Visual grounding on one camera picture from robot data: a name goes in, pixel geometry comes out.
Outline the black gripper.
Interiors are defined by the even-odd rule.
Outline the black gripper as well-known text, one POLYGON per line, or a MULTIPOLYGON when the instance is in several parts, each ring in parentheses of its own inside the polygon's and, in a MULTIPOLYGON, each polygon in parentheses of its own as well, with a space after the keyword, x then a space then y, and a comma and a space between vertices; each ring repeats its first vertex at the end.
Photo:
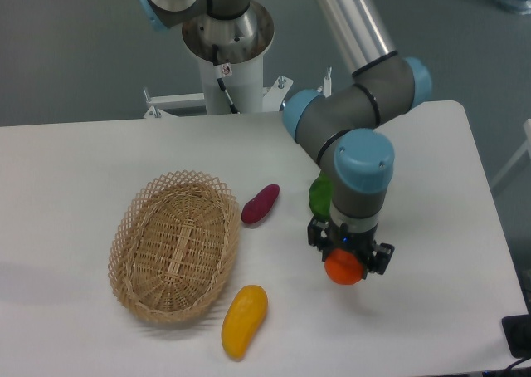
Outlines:
POLYGON ((362 279, 366 280, 371 273, 383 275, 394 253, 393 245, 374 240, 377 227, 352 233, 346 223, 337 225, 332 220, 320 221, 313 216, 307 227, 308 244, 321 252, 322 262, 327 261, 334 249, 352 253, 362 266, 362 279))

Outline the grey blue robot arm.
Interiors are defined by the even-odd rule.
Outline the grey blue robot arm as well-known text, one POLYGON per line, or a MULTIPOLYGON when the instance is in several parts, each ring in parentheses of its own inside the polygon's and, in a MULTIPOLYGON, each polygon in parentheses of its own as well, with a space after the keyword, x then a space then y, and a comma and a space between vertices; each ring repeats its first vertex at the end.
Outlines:
MULTIPOLYGON (((394 149, 378 127, 427 101, 432 82, 416 58, 398 55, 371 0, 316 0, 352 73, 340 92, 304 90, 282 105, 283 124, 319 166, 330 192, 308 240, 329 278, 353 285, 383 274, 394 248, 374 234, 393 174, 394 149)), ((181 27, 197 59, 210 115, 265 109, 262 58, 274 36, 253 0, 139 0, 153 28, 181 27)))

